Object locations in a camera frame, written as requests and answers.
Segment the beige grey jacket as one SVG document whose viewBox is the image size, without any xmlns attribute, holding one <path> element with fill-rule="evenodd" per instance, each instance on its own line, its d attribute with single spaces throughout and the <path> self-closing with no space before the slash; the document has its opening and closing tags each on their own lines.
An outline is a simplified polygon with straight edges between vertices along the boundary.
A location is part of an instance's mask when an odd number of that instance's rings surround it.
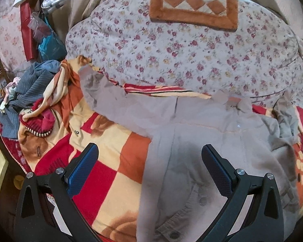
<svg viewBox="0 0 303 242">
<path fill-rule="evenodd" d="M 225 203 L 201 159 L 211 144 L 235 168 L 272 173 L 281 196 L 284 235 L 298 219 L 299 197 L 293 145 L 298 119 L 288 95 L 274 117 L 252 110 L 248 98 L 218 91 L 210 99 L 126 93 L 90 66 L 79 71 L 90 108 L 150 139 L 137 221 L 138 241 L 196 241 Z"/>
</svg>

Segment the red yellow checkered blanket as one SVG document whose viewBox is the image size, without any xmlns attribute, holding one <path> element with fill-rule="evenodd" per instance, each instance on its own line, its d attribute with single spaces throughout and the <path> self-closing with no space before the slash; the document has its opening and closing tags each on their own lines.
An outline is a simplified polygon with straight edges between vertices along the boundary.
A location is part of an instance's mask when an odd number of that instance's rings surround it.
<svg viewBox="0 0 303 242">
<path fill-rule="evenodd" d="M 62 61 L 60 71 L 50 81 L 41 97 L 44 99 L 41 107 L 50 108 L 55 116 L 52 133 L 45 138 L 36 137 L 21 124 L 18 132 L 19 144 L 30 172 L 36 175 L 50 174 L 59 167 L 66 167 L 88 144 L 96 144 L 99 149 L 98 160 L 80 193 L 73 197 L 73 202 L 103 241 L 138 241 L 136 234 L 139 203 L 150 139 L 90 108 L 82 92 L 79 77 L 80 69 L 85 66 L 104 75 L 84 56 Z M 205 95 L 171 87 L 119 85 L 109 81 L 123 88 L 126 93 L 152 97 L 210 99 L 215 94 Z M 234 101 L 243 99 L 226 91 L 222 92 Z M 291 102 L 291 96 L 287 92 L 280 97 L 283 95 L 288 95 Z M 274 117 L 276 102 L 272 108 L 251 102 L 252 110 L 260 115 Z M 303 109 L 292 102 L 291 104 L 298 119 L 298 140 L 293 145 L 299 197 L 298 221 L 303 217 Z"/>
</svg>

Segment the red knit striped garment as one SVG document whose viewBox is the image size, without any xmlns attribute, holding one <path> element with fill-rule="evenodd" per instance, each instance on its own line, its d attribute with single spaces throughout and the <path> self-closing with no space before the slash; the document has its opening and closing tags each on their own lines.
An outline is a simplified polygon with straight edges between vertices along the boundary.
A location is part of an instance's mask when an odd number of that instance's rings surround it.
<svg viewBox="0 0 303 242">
<path fill-rule="evenodd" d="M 52 133 L 55 124 L 55 116 L 50 108 L 41 107 L 43 98 L 37 100 L 31 109 L 19 114 L 20 123 L 36 137 L 45 138 Z"/>
</svg>

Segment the blue grey striped garment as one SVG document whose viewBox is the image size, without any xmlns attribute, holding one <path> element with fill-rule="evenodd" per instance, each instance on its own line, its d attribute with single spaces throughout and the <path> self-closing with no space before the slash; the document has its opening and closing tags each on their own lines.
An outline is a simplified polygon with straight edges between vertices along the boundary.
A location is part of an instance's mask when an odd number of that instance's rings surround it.
<svg viewBox="0 0 303 242">
<path fill-rule="evenodd" d="M 42 97 L 46 87 L 60 70 L 56 60 L 34 62 L 22 75 L 15 89 L 14 98 L 0 111 L 1 135 L 5 138 L 17 139 L 19 130 L 19 113 L 30 109 Z"/>
</svg>

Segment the floral white duvet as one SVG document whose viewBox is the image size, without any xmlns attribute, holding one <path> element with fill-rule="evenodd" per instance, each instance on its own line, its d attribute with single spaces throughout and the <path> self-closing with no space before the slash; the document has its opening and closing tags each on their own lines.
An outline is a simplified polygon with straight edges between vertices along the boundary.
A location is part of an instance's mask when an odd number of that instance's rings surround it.
<svg viewBox="0 0 303 242">
<path fill-rule="evenodd" d="M 106 0 L 67 34 L 69 58 L 84 55 L 119 82 L 224 89 L 270 105 L 303 95 L 303 58 L 292 29 L 261 5 L 238 0 L 234 32 L 150 20 L 150 0 Z"/>
</svg>

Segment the teal plastic bag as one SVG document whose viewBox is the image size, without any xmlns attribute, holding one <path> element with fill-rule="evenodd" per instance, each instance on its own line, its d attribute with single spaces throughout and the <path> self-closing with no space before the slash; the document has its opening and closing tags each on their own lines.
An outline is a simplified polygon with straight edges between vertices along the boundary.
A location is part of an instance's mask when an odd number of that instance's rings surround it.
<svg viewBox="0 0 303 242">
<path fill-rule="evenodd" d="M 48 35 L 47 37 L 44 37 L 41 43 L 39 44 L 38 46 L 39 58 L 41 61 L 48 61 L 48 60 L 61 61 L 65 59 L 67 55 L 67 50 L 65 48 L 65 45 L 62 43 L 62 41 L 55 33 L 55 31 L 51 28 L 46 16 L 44 17 L 44 22 L 49 27 L 51 34 Z"/>
</svg>

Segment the orange checkered plush cushion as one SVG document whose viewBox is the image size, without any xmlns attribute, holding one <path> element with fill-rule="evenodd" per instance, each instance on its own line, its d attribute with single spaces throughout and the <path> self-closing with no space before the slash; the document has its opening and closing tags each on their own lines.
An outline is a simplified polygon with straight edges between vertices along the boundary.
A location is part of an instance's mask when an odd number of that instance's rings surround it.
<svg viewBox="0 0 303 242">
<path fill-rule="evenodd" d="M 238 0 L 150 0 L 149 16 L 153 21 L 236 31 Z"/>
</svg>

